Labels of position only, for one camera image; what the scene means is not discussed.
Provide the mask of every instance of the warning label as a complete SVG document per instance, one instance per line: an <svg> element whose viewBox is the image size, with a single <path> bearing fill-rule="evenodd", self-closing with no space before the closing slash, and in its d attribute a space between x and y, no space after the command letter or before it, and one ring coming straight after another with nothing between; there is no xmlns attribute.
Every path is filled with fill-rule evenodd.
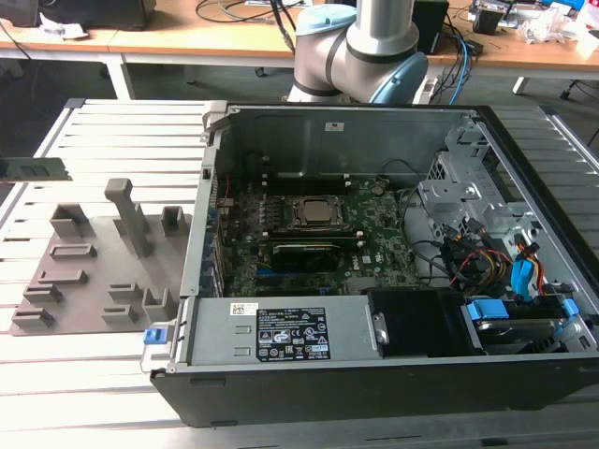
<svg viewBox="0 0 599 449"><path fill-rule="evenodd" d="M330 359L324 308L258 309L256 357L261 362Z"/></svg>

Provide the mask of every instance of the side panel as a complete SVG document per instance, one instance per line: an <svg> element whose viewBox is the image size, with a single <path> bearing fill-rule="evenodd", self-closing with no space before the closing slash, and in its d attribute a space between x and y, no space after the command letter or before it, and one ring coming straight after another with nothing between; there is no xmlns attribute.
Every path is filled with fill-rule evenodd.
<svg viewBox="0 0 599 449"><path fill-rule="evenodd" d="M166 374L152 384L192 427L538 410L599 383L599 362Z"/></svg>

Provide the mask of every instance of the wooden desk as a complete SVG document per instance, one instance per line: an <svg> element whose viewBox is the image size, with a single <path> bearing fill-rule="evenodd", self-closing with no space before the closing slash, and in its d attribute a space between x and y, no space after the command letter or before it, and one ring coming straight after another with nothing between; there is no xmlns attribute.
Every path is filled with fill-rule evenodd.
<svg viewBox="0 0 599 449"><path fill-rule="evenodd" d="M476 69L485 67L497 70L517 69L528 70L560 70L596 72L599 70L599 52L596 51L591 58L585 60L576 53L576 42L567 40L564 44L559 42L543 42L527 44L519 35L518 30L499 27L496 36L478 35L472 31L472 23L465 20L467 11L459 11L466 7L469 0L450 0L451 9L448 11L453 24L460 29L465 39L472 39L485 46L483 54L476 62ZM452 65L456 61L455 47L442 41L442 48L438 54L429 56L432 65Z"/></svg>
<svg viewBox="0 0 599 449"><path fill-rule="evenodd" d="M0 20L12 39L16 40L27 54L29 51L104 51L109 52L110 40L117 30L89 30L89 37L62 41L46 35L39 28L16 28L9 21ZM0 49L17 50L10 37L0 28Z"/></svg>
<svg viewBox="0 0 599 449"><path fill-rule="evenodd" d="M197 16L197 3L198 0L158 0L149 28L142 33L119 31L110 41L110 51L293 59L276 25L208 22ZM269 9L238 6L231 11L239 16L249 17ZM300 9L294 7L289 12L295 20ZM215 20L229 20L216 4L204 7L200 13Z"/></svg>
<svg viewBox="0 0 599 449"><path fill-rule="evenodd" d="M497 36L475 35L472 24L456 16L457 8L469 0L451 0L449 13L454 24L467 38L485 46L475 71L495 76L520 77L515 93L520 93L527 78L599 80L599 53L584 60L576 54L576 42L527 44L516 30ZM213 23L196 15L197 0L157 0L148 30L124 32L91 30L91 38L81 41L52 42L38 30L7 30L25 48L32 59L94 61L108 66L117 97L134 97L126 63L178 65L240 65L292 67L293 57L276 25L266 23ZM233 11L249 16L264 7L235 7ZM300 10L291 8L297 18ZM226 20L217 5L202 9L202 14ZM0 30L0 57L23 59L24 55ZM442 41L438 54L429 56L434 79L456 60L454 46Z"/></svg>

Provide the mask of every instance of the black connector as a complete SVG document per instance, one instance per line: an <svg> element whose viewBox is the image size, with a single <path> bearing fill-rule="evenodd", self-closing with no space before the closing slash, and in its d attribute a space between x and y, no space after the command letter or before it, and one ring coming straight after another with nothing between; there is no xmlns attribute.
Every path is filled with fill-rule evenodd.
<svg viewBox="0 0 599 449"><path fill-rule="evenodd" d="M469 218L466 222L466 225L468 226L468 229L470 229L470 231L474 232L475 234L487 234L487 228L474 218Z"/></svg>
<svg viewBox="0 0 599 449"><path fill-rule="evenodd" d="M480 56L483 53L483 49L485 46L483 44L479 44L478 42L468 39L464 42L466 47L468 47L468 51L474 55L475 57Z"/></svg>
<svg viewBox="0 0 599 449"><path fill-rule="evenodd" d="M527 257L534 255L540 249L541 249L541 247L539 246L539 244L536 241L534 241L529 246L527 246L522 251L520 251L520 254L518 254L518 256L516 257L516 260L518 261L518 260L526 259Z"/></svg>
<svg viewBox="0 0 599 449"><path fill-rule="evenodd" d="M462 237L458 229L456 229L455 227L451 227L447 224L443 224L441 226L441 232L443 232L443 234L450 240L457 241Z"/></svg>

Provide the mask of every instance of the blue tab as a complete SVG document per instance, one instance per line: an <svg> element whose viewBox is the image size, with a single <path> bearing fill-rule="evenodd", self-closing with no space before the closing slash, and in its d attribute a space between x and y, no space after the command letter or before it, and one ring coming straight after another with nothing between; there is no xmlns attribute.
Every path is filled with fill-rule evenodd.
<svg viewBox="0 0 599 449"><path fill-rule="evenodd" d="M510 278L514 293L520 295L524 302L531 302L533 298L528 293L528 284L534 274L534 265L530 260L517 260L512 266Z"/></svg>
<svg viewBox="0 0 599 449"><path fill-rule="evenodd" d="M470 313L470 318L472 318L472 321L480 320L480 313L478 313L478 309L476 308L476 305L474 303L468 304L467 308L468 313Z"/></svg>
<svg viewBox="0 0 599 449"><path fill-rule="evenodd" d="M468 304L468 312L473 321L509 318L504 302L500 299L475 299L472 304Z"/></svg>
<svg viewBox="0 0 599 449"><path fill-rule="evenodd" d="M563 301L563 308L565 312L568 314L568 317L573 317L574 315L578 315L578 306L576 302L572 298L567 298Z"/></svg>
<svg viewBox="0 0 599 449"><path fill-rule="evenodd" d="M143 331L144 344L167 344L167 330L162 327L150 328Z"/></svg>

